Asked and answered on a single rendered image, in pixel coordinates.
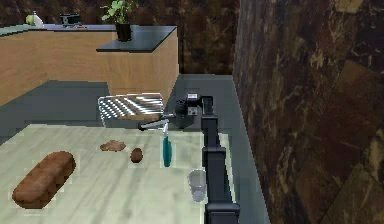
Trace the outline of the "striped metal chair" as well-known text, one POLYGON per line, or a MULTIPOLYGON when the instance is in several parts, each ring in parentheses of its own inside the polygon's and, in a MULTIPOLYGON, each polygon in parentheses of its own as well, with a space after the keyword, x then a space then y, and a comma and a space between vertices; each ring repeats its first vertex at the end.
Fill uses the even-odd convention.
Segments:
POLYGON ((102 96, 97 100, 103 125, 110 119, 156 119, 164 112, 164 100, 160 93, 131 93, 102 96))

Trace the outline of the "flat brown bread slice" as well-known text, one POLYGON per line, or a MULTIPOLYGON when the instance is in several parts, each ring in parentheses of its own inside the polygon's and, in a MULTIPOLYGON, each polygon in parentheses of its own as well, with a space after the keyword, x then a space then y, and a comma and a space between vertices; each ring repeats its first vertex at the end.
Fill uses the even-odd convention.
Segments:
POLYGON ((113 151, 118 152, 124 150, 126 147, 124 142, 109 140, 107 143, 104 143, 100 146, 102 151, 113 151))

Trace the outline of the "brown potato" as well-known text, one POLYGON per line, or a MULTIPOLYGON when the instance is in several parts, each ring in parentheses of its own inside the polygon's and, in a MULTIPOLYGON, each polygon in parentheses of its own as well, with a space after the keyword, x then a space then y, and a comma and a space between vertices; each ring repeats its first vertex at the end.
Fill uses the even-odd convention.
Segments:
POLYGON ((143 152, 140 148, 134 148, 130 154, 130 159, 133 163, 140 163, 143 159, 143 152))

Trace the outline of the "teal dish brush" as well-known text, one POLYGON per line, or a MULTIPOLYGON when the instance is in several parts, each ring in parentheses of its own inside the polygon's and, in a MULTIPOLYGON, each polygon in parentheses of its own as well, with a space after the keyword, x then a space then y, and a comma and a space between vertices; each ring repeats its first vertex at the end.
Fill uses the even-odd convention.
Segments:
POLYGON ((169 167, 172 161, 172 144, 169 141, 168 132, 164 132, 163 138, 163 164, 165 167, 169 167))

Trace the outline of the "clear glass cup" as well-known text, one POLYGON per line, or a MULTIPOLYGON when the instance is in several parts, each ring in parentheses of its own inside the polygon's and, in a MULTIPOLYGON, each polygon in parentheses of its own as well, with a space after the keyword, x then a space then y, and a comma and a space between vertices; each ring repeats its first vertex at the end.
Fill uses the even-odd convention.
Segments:
POLYGON ((202 202, 206 196, 206 172, 203 169, 195 169, 188 175, 188 185, 195 202, 202 202))

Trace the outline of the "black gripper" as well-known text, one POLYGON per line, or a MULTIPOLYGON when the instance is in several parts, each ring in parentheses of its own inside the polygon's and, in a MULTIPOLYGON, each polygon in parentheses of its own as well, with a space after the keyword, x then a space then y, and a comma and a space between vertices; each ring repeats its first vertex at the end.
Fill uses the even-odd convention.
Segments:
POLYGON ((171 119, 175 118, 175 125, 179 129, 185 129, 194 123, 194 119, 198 114, 198 107, 200 106, 200 99, 179 99, 175 105, 174 114, 146 114, 144 116, 144 123, 138 125, 138 129, 156 130, 164 129, 171 119))

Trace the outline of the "green plant in black pot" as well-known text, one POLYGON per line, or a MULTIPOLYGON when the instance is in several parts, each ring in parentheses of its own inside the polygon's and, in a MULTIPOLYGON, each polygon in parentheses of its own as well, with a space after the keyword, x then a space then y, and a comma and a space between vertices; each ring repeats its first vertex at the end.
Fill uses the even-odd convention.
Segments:
POLYGON ((132 30, 128 15, 138 6, 138 0, 113 0, 110 5, 101 6, 101 9, 106 10, 106 13, 102 16, 102 20, 111 20, 114 22, 117 37, 120 42, 132 40, 132 30))

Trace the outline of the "brown bread loaf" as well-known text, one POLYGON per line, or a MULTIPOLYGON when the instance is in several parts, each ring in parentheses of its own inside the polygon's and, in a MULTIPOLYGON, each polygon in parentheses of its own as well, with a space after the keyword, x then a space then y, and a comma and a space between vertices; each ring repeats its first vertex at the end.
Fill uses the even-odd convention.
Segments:
POLYGON ((25 209, 42 209, 74 172, 74 156, 66 151, 53 152, 45 156, 12 193, 13 201, 25 209))

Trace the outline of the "wooden kitchen counter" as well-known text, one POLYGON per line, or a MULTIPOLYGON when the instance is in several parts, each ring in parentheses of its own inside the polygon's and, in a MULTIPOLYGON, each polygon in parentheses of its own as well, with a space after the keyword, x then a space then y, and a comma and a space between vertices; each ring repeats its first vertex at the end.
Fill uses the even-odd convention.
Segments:
POLYGON ((132 27, 119 42, 112 25, 0 28, 0 105, 49 80, 105 82, 112 95, 170 97, 179 75, 175 26, 132 27))

